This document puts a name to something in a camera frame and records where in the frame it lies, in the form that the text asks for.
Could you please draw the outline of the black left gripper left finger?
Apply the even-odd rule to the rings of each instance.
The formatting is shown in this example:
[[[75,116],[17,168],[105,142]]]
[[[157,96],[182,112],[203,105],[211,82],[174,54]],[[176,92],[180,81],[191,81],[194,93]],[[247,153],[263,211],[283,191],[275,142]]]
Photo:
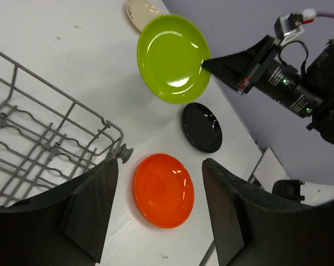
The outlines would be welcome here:
[[[46,192],[0,206],[0,265],[100,263],[119,164],[103,160]]]

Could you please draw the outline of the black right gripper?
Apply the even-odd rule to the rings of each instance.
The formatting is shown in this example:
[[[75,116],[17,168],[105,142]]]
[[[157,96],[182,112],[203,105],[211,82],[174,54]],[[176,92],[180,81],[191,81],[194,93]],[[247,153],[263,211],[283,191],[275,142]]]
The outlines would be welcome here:
[[[300,71],[275,60],[281,52],[267,35],[247,50],[205,60],[202,68],[234,91],[257,88],[295,115],[310,117],[306,128],[334,145],[334,39],[310,66],[303,61]]]

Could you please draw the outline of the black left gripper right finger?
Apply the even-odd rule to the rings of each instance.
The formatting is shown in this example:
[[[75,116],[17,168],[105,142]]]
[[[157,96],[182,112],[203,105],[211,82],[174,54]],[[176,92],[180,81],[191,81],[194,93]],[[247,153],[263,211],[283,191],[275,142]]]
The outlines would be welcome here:
[[[220,265],[334,265],[334,200],[281,198],[211,158],[202,176]]]

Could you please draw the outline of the lime green plate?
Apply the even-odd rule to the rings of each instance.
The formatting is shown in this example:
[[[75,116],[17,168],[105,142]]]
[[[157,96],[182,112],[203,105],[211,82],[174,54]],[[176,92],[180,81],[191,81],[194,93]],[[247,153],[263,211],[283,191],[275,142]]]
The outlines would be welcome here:
[[[148,88],[172,104],[188,104],[206,90],[210,73],[202,64],[210,59],[202,32],[188,19],[161,15],[142,30],[137,42],[137,65]]]

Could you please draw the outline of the orange plate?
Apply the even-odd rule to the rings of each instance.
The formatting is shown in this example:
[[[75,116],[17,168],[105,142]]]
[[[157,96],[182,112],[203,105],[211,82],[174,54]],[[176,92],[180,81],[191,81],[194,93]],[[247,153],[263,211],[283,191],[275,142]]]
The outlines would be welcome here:
[[[194,206],[194,185],[185,166],[168,154],[149,155],[137,166],[133,194],[143,216],[165,229],[182,225]]]

